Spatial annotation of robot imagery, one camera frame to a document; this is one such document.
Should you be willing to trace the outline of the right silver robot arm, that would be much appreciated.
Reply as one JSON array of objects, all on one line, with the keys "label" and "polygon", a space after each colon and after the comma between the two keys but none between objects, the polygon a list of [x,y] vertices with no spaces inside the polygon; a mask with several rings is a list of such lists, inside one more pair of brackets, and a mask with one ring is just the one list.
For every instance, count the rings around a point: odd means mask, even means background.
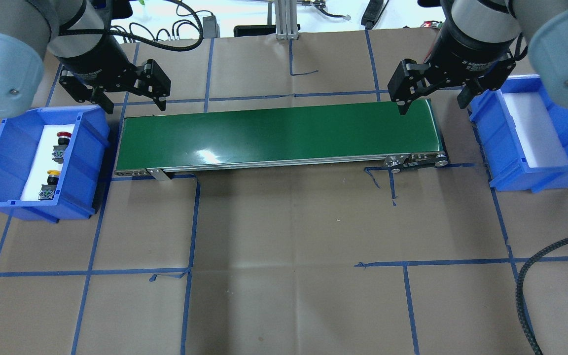
[{"label": "right silver robot arm", "polygon": [[460,87],[467,107],[500,89],[517,62],[528,58],[554,103],[568,108],[568,0],[431,0],[444,21],[426,60],[403,59],[388,83],[405,115],[413,101]]}]

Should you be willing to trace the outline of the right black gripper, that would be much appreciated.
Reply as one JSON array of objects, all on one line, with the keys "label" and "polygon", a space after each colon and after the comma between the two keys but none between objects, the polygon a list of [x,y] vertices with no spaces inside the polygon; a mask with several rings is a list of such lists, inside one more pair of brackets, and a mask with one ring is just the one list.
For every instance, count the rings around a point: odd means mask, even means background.
[{"label": "right black gripper", "polygon": [[403,59],[397,65],[388,83],[390,100],[406,115],[416,99],[464,85],[457,102],[467,108],[483,92],[500,89],[512,74],[516,60],[509,47],[517,36],[517,25],[473,23],[464,30],[447,20],[425,63]]}]

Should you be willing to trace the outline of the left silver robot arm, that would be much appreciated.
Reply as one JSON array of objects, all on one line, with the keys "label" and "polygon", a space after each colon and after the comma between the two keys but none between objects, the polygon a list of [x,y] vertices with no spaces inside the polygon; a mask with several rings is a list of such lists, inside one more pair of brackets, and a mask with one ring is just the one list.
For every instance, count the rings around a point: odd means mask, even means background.
[{"label": "left silver robot arm", "polygon": [[153,60],[129,61],[113,19],[132,14],[128,0],[0,0],[0,118],[29,110],[50,52],[61,63],[58,81],[77,103],[109,114],[108,93],[145,96],[165,110],[171,80]]}]

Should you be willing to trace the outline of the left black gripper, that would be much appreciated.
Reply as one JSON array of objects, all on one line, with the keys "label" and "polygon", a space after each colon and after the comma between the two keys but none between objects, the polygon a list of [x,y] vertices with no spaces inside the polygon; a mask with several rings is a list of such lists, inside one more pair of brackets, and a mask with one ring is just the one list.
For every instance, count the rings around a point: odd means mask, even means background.
[{"label": "left black gripper", "polygon": [[136,95],[166,110],[171,79],[154,59],[135,67],[111,34],[59,36],[57,59],[63,66],[59,83],[77,103],[89,102],[113,114],[113,102],[105,92],[135,88]]}]

